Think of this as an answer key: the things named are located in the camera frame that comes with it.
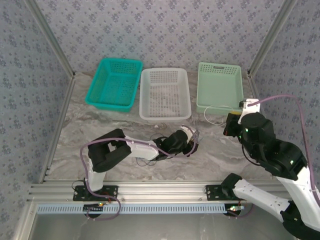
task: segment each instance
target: table surface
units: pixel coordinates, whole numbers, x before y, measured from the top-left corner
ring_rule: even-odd
[[[104,111],[85,103],[85,97],[92,76],[83,73],[75,75],[75,86],[64,119],[63,127],[46,180],[76,180],[85,175],[82,166],[80,147],[116,128],[124,134],[140,140],[149,140],[159,133],[169,136],[181,124],[199,130],[199,147],[196,153],[186,158],[171,158],[157,162],[154,166],[138,166],[137,160],[127,157],[107,172],[106,180],[223,180],[229,173],[241,175],[247,180],[270,180],[272,176],[262,167],[249,163],[243,156],[241,145],[236,138],[223,135],[224,125],[208,123],[202,113],[196,112],[197,101],[196,71],[188,72],[192,115],[189,119],[176,123],[150,123],[139,116],[138,89],[130,112]],[[245,74],[242,76],[244,97],[252,96]],[[215,123],[226,117],[209,115]],[[88,161],[87,150],[84,158]]]

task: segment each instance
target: robotic arm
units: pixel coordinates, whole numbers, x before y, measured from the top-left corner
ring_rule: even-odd
[[[262,191],[233,173],[222,182],[222,191],[271,213],[301,240],[320,239],[320,207],[313,196],[307,161],[296,145],[276,138],[272,122],[259,113],[259,104],[248,107],[256,101],[243,102],[242,115],[229,113],[223,134],[237,137],[250,157],[284,185],[292,201]]]
[[[161,161],[168,158],[166,154],[151,146],[155,146],[170,155],[183,153],[190,156],[191,150],[193,149],[191,153],[193,154],[198,148],[198,144],[193,142],[195,132],[196,130],[190,127],[181,126],[181,129],[169,137],[163,136],[154,140],[142,141],[126,136],[121,129],[115,129],[95,139],[122,138],[127,141],[109,140],[88,146],[88,156],[90,158],[88,184],[90,189],[93,192],[102,189],[107,171],[127,157],[143,158],[147,161]]]

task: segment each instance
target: patterned wallpaper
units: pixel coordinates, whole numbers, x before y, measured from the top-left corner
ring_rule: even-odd
[[[22,0],[0,1],[0,239],[39,179],[69,79]]]
[[[304,109],[313,166],[320,187],[320,2],[298,1],[254,80],[260,97],[292,94]],[[298,107],[279,99],[263,103],[279,138],[304,148]]]
[[[73,70],[102,58],[247,70],[283,0],[37,0]]]

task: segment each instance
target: plastic basket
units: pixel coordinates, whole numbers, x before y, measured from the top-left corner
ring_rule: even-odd
[[[196,111],[205,114],[228,115],[241,112],[239,102],[244,99],[241,67],[237,65],[200,62],[196,94]]]
[[[140,117],[149,122],[179,122],[191,116],[187,71],[150,68],[142,71]]]
[[[139,60],[102,59],[85,102],[97,109],[129,112],[135,101],[142,66]]]

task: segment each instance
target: white cable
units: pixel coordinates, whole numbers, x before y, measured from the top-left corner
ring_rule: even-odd
[[[221,106],[210,105],[210,106],[207,106],[207,107],[205,108],[204,112],[203,112],[203,116],[204,116],[205,120],[206,120],[208,123],[210,123],[210,124],[212,124],[212,125],[215,125],[215,126],[221,126],[221,125],[225,124],[225,122],[224,122],[223,119],[222,119],[222,122],[221,122],[221,123],[214,123],[214,122],[208,120],[208,118],[206,117],[206,111],[207,111],[208,108],[211,108],[211,107],[217,107],[217,108],[219,108],[219,107],[225,107],[225,108],[230,108],[230,109],[232,109],[232,111],[234,111],[234,109],[233,109],[232,107],[230,107],[230,106],[225,106],[225,105],[221,105]]]

